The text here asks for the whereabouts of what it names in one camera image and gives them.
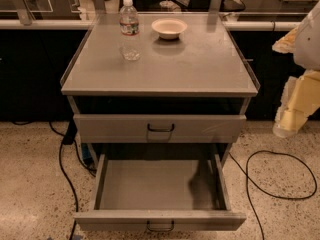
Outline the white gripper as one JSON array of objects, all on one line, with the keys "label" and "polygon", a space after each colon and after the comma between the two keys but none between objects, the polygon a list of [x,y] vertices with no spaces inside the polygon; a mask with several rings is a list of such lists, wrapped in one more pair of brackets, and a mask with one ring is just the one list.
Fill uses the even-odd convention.
[{"label": "white gripper", "polygon": [[299,78],[290,76],[286,82],[281,105],[277,110],[273,133],[280,138],[291,137],[320,108],[320,2],[295,27],[272,45],[278,53],[293,53],[297,65],[306,70]]}]

